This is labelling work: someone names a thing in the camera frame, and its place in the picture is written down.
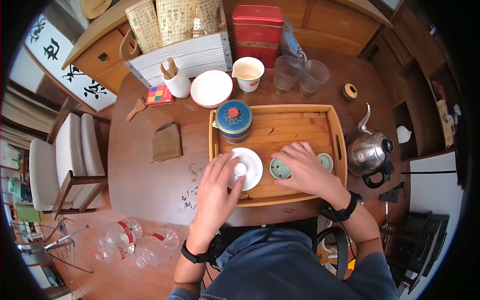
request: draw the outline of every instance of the person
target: person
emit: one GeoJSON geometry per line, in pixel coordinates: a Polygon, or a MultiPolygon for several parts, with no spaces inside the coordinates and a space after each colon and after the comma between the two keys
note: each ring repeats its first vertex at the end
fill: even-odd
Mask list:
{"type": "MultiPolygon", "coordinates": [[[[271,156],[291,171],[290,178],[276,180],[276,185],[321,197],[335,211],[349,206],[352,194],[326,171],[309,143],[292,143],[271,156]]],[[[239,162],[231,157],[231,152],[220,154],[205,168],[196,215],[184,243],[191,255],[207,252],[238,201],[245,178],[238,178],[227,193],[228,179],[239,162]]],[[[320,264],[305,233],[275,228],[267,235],[270,228],[263,227],[243,233],[217,257],[221,271],[202,295],[206,263],[194,264],[182,249],[168,300],[397,299],[377,223],[356,199],[352,203],[353,212],[343,222],[357,246],[355,269],[348,279],[340,280],[320,264]]]]}
{"type": "Polygon", "coordinates": [[[21,202],[27,201],[28,203],[32,202],[32,192],[30,187],[24,183],[21,183],[20,180],[16,177],[8,177],[8,192],[18,198],[22,199],[21,202]]]}

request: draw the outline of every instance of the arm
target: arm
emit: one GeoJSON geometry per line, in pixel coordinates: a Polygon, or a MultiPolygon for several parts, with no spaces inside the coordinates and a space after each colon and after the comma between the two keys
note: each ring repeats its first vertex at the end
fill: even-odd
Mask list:
{"type": "MultiPolygon", "coordinates": [[[[350,203],[350,193],[340,178],[325,170],[309,143],[292,143],[272,157],[283,161],[292,174],[288,179],[275,180],[275,184],[317,195],[335,210],[345,209],[350,203]]],[[[358,262],[370,253],[383,252],[378,225],[363,205],[357,203],[343,225],[357,245],[358,262]]]]}
{"type": "MultiPolygon", "coordinates": [[[[210,242],[230,217],[239,199],[245,182],[244,176],[237,180],[230,195],[227,193],[228,179],[240,160],[238,157],[230,160],[231,157],[232,152],[215,157],[205,168],[200,181],[197,192],[197,211],[190,224],[190,233],[187,238],[187,249],[194,255],[208,250],[210,242]]],[[[185,288],[199,296],[205,265],[206,263],[193,264],[181,255],[175,269],[174,287],[185,288]]]]}

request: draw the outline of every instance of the red-rimmed bowl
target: red-rimmed bowl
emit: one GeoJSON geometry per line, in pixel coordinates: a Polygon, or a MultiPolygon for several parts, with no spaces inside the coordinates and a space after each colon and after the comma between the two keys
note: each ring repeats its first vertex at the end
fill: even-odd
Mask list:
{"type": "Polygon", "coordinates": [[[192,100],[204,108],[217,108],[232,94],[232,78],[225,72],[209,70],[198,75],[190,86],[192,100]]]}

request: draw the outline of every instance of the plastic water bottle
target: plastic water bottle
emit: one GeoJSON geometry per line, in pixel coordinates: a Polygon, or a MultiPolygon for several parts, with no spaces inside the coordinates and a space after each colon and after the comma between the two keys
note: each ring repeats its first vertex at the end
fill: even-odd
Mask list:
{"type": "Polygon", "coordinates": [[[138,241],[135,247],[137,266],[145,268],[166,264],[178,246],[179,239],[175,231],[159,228],[138,241]]]}
{"type": "Polygon", "coordinates": [[[142,226],[137,220],[127,218],[113,222],[103,228],[103,237],[108,244],[115,244],[127,249],[143,236],[142,226]]]}
{"type": "Polygon", "coordinates": [[[121,262],[127,256],[133,254],[133,245],[124,249],[115,244],[107,243],[107,240],[101,238],[98,241],[98,250],[91,251],[90,254],[95,254],[95,258],[106,263],[121,262]]]}

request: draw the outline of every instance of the red jar knob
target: red jar knob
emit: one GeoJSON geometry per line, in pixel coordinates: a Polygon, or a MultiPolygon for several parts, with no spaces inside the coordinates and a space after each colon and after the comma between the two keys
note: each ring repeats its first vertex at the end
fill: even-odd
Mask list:
{"type": "Polygon", "coordinates": [[[229,108],[228,109],[228,116],[231,119],[234,119],[239,116],[239,110],[237,108],[229,108]]]}

